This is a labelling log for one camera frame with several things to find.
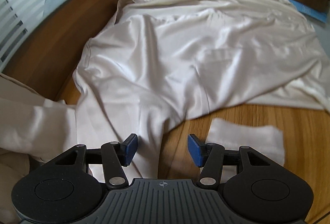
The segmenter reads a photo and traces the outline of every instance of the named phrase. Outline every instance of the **beige fabric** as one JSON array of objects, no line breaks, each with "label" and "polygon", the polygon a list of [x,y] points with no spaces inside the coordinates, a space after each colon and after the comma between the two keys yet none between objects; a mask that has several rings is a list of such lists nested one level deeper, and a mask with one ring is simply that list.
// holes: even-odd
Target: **beige fabric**
[{"label": "beige fabric", "polygon": [[19,218],[12,206],[11,192],[14,185],[29,173],[29,156],[3,149],[0,154],[0,221],[17,223]]},{"label": "beige fabric", "polygon": [[77,144],[75,110],[0,74],[0,221],[17,223],[14,185],[29,173],[29,155],[48,161]]}]

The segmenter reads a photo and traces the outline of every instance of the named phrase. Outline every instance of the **white fabric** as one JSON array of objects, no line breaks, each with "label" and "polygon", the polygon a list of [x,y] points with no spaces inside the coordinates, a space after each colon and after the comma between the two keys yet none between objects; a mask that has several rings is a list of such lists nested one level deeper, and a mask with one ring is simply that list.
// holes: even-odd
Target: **white fabric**
[{"label": "white fabric", "polygon": [[74,79],[78,143],[139,135],[129,180],[157,177],[162,134],[185,119],[245,102],[330,111],[329,59],[288,0],[119,0]]},{"label": "white fabric", "polygon": [[[214,118],[205,143],[217,143],[229,150],[250,146],[276,163],[284,165],[283,132],[274,126],[250,127]],[[224,166],[221,183],[234,175],[236,166]]]},{"label": "white fabric", "polygon": [[0,221],[19,221],[13,186],[29,173],[29,157],[49,161],[77,144],[75,110],[0,73]]}]

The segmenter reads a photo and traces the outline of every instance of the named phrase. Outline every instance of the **white towel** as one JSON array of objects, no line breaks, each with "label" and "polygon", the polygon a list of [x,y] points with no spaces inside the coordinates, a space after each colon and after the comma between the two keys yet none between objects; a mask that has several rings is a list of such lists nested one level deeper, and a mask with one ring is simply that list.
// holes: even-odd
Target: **white towel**
[{"label": "white towel", "polygon": [[[249,146],[276,163],[284,165],[283,133],[274,126],[250,127],[214,118],[205,143],[217,143],[229,150]],[[224,166],[221,183],[234,175],[236,175],[236,166]]]}]

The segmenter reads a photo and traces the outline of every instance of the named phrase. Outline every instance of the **blue box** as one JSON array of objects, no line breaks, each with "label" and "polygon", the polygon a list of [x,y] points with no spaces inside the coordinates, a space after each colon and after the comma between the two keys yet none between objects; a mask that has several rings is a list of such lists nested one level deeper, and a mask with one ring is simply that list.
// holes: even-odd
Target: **blue box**
[{"label": "blue box", "polygon": [[295,1],[295,0],[289,0],[298,11],[300,11],[303,14],[307,14],[310,17],[313,17],[323,23],[326,23],[328,14],[326,12],[318,12],[317,10],[314,10],[310,7],[307,7],[306,5]]}]

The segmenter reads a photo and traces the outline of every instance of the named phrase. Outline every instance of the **wooden table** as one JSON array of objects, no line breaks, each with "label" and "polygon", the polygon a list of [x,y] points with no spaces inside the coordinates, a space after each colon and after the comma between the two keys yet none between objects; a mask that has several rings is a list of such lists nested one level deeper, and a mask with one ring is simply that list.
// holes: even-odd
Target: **wooden table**
[{"label": "wooden table", "polygon": [[[60,95],[76,104],[80,93],[70,79]],[[306,218],[313,223],[330,209],[330,116],[325,111],[274,106],[240,105],[220,109],[195,120],[185,121],[165,134],[162,141],[158,178],[198,177],[187,150],[187,136],[195,133],[205,141],[215,117],[248,126],[273,125],[283,131],[284,167],[303,178],[314,192],[313,206]],[[330,216],[321,224],[330,223]]]}]

